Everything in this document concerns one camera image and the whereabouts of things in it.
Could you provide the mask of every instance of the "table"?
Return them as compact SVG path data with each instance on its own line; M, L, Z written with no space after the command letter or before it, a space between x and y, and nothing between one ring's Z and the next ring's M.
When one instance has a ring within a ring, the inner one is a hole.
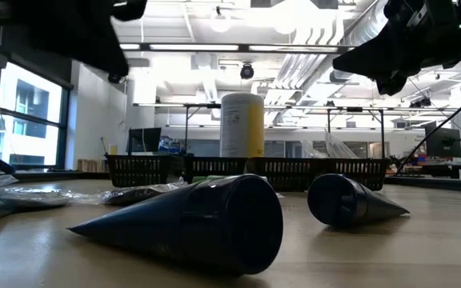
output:
M91 180L49 185L90 191L109 186ZM285 193L279 256L265 272L237 279L153 262L65 229L111 207L10 215L0 219L0 288L461 286L461 192L404 186L383 191L412 215L345 232L313 218L303 193Z

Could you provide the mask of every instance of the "workbench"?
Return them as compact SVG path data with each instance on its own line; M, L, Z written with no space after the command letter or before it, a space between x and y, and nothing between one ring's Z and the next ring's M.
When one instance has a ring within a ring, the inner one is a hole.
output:
M95 192L107 180L35 187ZM114 207L72 205L0 218L0 288L461 287L461 192L384 186L410 217L337 231L304 193L284 193L283 244L271 267L228 278L153 261L66 230Z

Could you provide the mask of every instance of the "white container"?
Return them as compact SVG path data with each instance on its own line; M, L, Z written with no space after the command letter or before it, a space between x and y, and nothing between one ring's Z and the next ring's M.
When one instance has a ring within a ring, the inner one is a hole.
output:
M222 98L221 157L264 156L264 100L251 93Z

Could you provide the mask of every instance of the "computer monitor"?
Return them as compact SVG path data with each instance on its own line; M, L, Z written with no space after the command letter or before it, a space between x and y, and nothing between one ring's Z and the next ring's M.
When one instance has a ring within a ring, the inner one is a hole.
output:
M158 152L161 128L130 129L126 152Z
M433 131L433 127L426 126L426 135ZM426 140L427 154L434 157L461 157L460 131L440 128Z

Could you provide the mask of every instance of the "security camera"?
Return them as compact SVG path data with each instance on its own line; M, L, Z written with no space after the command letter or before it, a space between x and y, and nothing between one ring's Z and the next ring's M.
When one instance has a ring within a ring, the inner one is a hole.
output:
M108 81L113 84L122 84L126 81L126 77L117 74L108 74Z
M251 64L243 64L243 68L241 68L241 79L252 79L254 77L254 68L252 68Z

